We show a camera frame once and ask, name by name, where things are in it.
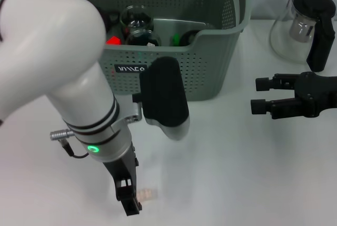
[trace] gray plastic basket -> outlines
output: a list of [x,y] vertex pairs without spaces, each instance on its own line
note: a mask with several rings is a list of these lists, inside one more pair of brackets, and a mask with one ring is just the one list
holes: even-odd
[[175,57],[180,63],[189,101],[207,100],[218,94],[239,34],[247,26],[251,14],[250,0],[88,1],[107,11],[122,11],[130,5],[148,7],[155,18],[154,30],[166,45],[175,33],[182,35],[192,29],[202,30],[186,47],[106,45],[100,60],[113,92],[130,94],[140,91],[139,74],[119,73],[115,65],[150,65],[161,56]]

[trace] white robotic arm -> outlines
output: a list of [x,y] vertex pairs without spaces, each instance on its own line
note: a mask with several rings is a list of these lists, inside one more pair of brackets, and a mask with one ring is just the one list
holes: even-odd
[[[138,161],[127,125],[142,118],[142,103],[146,121],[179,140],[189,129],[189,111],[173,58],[141,74],[140,94],[117,100],[97,62],[104,44],[104,23],[86,0],[0,0],[0,120],[47,95],[69,133],[113,176],[126,214],[138,214]],[[66,137],[67,131],[54,133],[64,148]]]

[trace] white table surface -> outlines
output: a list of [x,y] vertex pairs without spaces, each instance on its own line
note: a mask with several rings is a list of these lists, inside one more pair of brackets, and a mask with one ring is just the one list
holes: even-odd
[[[125,215],[103,164],[70,158],[49,140],[66,126],[45,97],[15,112],[0,129],[0,224],[337,225],[337,111],[317,119],[251,114],[251,99],[293,96],[256,92],[257,77],[308,70],[271,52],[271,25],[252,21],[241,34],[220,94],[189,103],[183,141],[145,121],[130,125],[137,188],[157,193],[140,215]],[[337,76],[336,44],[322,74]]]

